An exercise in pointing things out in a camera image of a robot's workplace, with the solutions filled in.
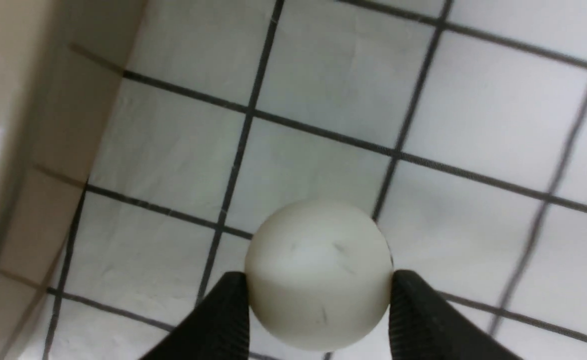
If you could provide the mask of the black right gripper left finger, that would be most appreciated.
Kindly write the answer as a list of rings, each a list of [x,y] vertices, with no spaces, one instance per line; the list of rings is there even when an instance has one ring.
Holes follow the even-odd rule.
[[[250,305],[245,273],[228,271],[143,360],[248,360]]]

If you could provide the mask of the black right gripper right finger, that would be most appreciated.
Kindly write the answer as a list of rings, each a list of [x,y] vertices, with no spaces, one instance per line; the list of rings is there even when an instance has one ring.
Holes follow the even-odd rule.
[[[392,274],[388,339],[394,360],[517,360],[416,272]]]

